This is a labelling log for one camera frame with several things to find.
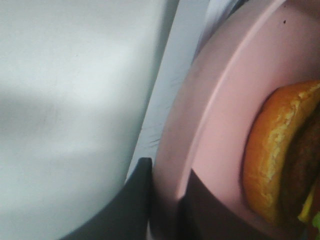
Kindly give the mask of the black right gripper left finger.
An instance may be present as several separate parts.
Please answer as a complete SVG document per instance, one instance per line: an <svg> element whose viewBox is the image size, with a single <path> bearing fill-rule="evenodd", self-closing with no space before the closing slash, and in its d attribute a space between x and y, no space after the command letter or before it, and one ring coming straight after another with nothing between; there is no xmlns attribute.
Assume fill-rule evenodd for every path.
<svg viewBox="0 0 320 240"><path fill-rule="evenodd" d="M142 157L115 196L64 240L145 240L151 209L152 159Z"/></svg>

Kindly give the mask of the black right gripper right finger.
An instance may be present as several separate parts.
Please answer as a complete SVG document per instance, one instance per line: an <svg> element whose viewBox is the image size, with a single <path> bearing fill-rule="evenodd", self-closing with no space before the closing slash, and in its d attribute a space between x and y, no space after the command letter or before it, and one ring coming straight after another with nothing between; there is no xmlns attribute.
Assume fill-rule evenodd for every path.
<svg viewBox="0 0 320 240"><path fill-rule="evenodd" d="M179 203L178 240L272 240L222 204L191 171Z"/></svg>

